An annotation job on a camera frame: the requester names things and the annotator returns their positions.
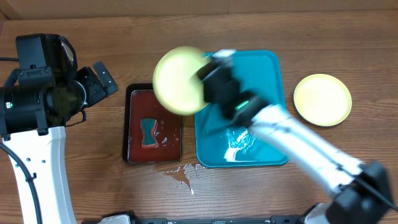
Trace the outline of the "yellow plate top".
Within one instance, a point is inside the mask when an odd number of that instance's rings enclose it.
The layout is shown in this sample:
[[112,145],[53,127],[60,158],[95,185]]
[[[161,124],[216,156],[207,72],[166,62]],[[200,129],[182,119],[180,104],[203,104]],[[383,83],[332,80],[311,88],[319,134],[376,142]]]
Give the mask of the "yellow plate top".
[[208,105],[196,72],[210,62],[198,48],[183,46],[167,52],[155,67],[152,84],[156,98],[168,111],[186,116]]

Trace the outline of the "yellow plate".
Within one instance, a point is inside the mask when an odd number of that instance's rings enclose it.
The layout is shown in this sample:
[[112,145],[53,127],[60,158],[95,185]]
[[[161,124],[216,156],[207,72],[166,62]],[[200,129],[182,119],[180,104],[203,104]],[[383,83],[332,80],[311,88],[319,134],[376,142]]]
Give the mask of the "yellow plate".
[[334,126],[351,112],[352,97],[346,85],[327,74],[313,74],[295,87],[294,105],[299,115],[317,126]]
[[167,52],[155,67],[152,84],[156,98],[168,111],[186,116],[208,105],[196,72],[210,62],[198,48],[183,46]]

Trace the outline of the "wet sponge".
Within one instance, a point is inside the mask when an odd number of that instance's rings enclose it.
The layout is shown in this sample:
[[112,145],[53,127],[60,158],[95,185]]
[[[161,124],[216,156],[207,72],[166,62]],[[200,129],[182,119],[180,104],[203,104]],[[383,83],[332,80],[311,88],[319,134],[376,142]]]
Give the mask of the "wet sponge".
[[152,118],[141,119],[140,127],[142,131],[142,147],[143,148],[157,147],[159,145],[159,143],[155,138],[157,120]]

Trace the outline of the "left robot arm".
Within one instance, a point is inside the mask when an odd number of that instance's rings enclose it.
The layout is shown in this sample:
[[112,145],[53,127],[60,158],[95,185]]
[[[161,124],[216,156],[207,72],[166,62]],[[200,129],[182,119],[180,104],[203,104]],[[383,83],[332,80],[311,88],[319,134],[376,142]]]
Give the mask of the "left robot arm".
[[103,62],[79,68],[61,35],[18,36],[16,47],[19,67],[1,87],[1,149],[14,169],[23,221],[75,223],[65,130],[118,86]]

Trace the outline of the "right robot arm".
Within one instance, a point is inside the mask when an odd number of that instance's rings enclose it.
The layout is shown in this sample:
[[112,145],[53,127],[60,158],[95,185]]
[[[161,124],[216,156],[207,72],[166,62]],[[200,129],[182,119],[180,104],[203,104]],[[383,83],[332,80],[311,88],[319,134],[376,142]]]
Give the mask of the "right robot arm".
[[297,223],[377,223],[397,210],[385,168],[343,152],[306,127],[280,105],[253,91],[241,91],[228,59],[211,59],[195,76],[204,85],[204,100],[216,103],[229,126],[244,126],[257,139],[278,148],[330,197],[309,208]]

